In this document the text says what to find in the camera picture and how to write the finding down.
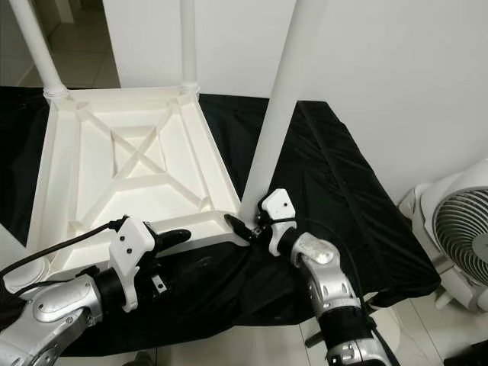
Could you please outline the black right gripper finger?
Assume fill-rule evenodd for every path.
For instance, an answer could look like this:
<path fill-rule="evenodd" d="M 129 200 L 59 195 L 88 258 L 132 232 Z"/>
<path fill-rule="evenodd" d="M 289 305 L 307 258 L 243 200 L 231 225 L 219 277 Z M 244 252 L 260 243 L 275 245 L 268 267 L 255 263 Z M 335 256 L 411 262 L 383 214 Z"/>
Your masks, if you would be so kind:
<path fill-rule="evenodd" d="M 255 234 L 255 231 L 250 229 L 250 227 L 247 226 L 247 223 L 243 222 L 243 220 L 230 215 L 230 213 L 225 213 L 223 218 L 226 223 L 229 224 L 231 230 L 241 239 L 245 241 L 254 241 L 257 239 L 257 234 Z"/>

